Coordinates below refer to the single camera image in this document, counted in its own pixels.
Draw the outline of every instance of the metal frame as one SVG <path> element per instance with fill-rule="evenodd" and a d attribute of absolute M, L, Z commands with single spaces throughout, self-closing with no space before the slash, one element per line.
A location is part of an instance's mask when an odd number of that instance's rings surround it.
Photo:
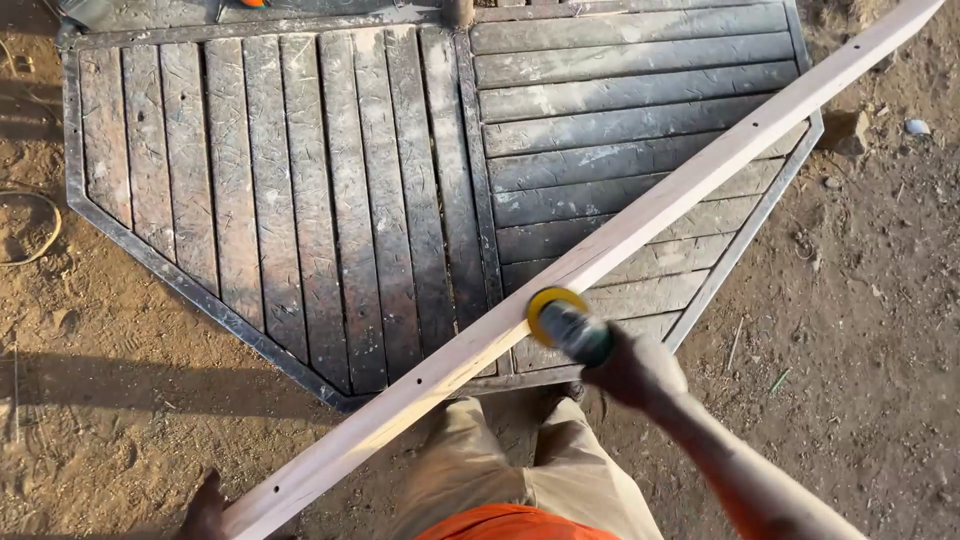
<path fill-rule="evenodd" d="M 488 8 L 477 10 L 477 22 L 501 20 L 531 20 L 538 18 L 561 18 L 581 15 L 597 15 L 619 12 L 651 12 L 682 8 L 739 6 L 757 3 L 782 3 L 786 9 L 790 34 L 793 39 L 794 57 L 801 73 L 810 62 L 804 47 L 800 19 L 794 0 L 621 0 L 588 4 L 555 4 L 550 6 L 520 6 L 514 8 Z M 219 26 L 202 26 L 179 29 L 162 29 L 142 32 L 118 32 L 110 34 L 70 37 L 61 44 L 63 63 L 63 113 L 64 149 L 66 161 L 66 195 L 68 205 L 120 245 L 144 266 L 168 283 L 204 313 L 222 324 L 227 330 L 253 347 L 283 373 L 316 395 L 320 400 L 339 412 L 349 414 L 364 405 L 375 394 L 348 396 L 341 393 L 319 374 L 301 364 L 295 357 L 279 347 L 272 339 L 258 331 L 205 288 L 194 282 L 175 264 L 137 237 L 133 231 L 119 224 L 89 199 L 85 189 L 84 137 L 80 104 L 80 66 L 77 51 L 101 47 L 127 47 L 137 44 L 160 44 L 177 41 L 206 41 L 222 37 L 251 37 L 278 33 L 319 33 L 330 30 L 360 28 L 393 24 L 435 24 L 440 20 L 440 11 L 406 10 L 374 13 L 370 15 L 330 18 L 281 20 L 270 22 L 236 23 Z M 469 34 L 453 35 L 460 73 L 461 114 L 464 119 L 468 144 L 468 159 L 474 189 L 474 205 L 477 213 L 478 235 L 481 240 L 481 255 L 484 281 L 489 307 L 499 304 L 503 296 L 499 257 L 496 251 L 492 200 L 487 178 L 487 160 L 479 120 L 476 84 L 473 73 L 473 55 L 470 53 Z M 720 284 L 730 274 L 759 227 L 766 220 L 773 206 L 797 174 L 809 156 L 813 145 L 823 133 L 819 113 L 809 117 L 810 128 L 790 154 L 778 176 L 757 203 L 753 213 L 736 234 L 724 255 L 710 270 L 707 280 L 684 310 L 683 315 L 666 337 L 671 350 L 676 350 L 694 323 L 703 313 Z M 499 358 L 497 375 L 469 381 L 451 397 L 477 395 L 530 386 L 539 386 L 579 377 L 576 365 L 546 368 L 538 371 L 516 373 L 512 355 Z"/>

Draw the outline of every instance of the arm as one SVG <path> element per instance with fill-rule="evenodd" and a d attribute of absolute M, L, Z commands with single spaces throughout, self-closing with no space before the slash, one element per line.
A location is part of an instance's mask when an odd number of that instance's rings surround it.
<path fill-rule="evenodd" d="M 687 455 L 748 540 L 838 539 L 864 536 L 776 465 L 738 439 L 688 391 L 677 359 L 663 344 L 634 341 L 611 325 L 614 349 L 585 381 L 645 412 Z"/>

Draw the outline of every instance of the forearm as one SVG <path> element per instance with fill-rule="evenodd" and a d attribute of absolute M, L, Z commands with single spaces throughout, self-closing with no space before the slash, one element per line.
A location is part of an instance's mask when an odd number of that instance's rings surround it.
<path fill-rule="evenodd" d="M 863 538 L 829 506 L 730 433 L 690 394 L 660 400 L 648 414 L 693 459 L 742 537 Z"/>

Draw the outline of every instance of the green power tool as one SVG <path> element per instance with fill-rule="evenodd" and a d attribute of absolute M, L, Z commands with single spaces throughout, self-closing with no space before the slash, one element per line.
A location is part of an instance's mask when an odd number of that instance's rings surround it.
<path fill-rule="evenodd" d="M 563 287 L 535 294 L 527 305 L 527 323 L 539 343 L 588 368 L 603 364 L 613 351 L 607 323 L 590 315 L 587 303 Z"/>

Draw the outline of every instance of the orange shirt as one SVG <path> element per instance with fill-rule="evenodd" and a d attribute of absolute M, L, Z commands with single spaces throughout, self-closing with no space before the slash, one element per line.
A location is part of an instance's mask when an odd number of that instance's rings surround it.
<path fill-rule="evenodd" d="M 450 516 L 416 540 L 619 540 L 599 528 L 522 504 L 492 503 Z"/>

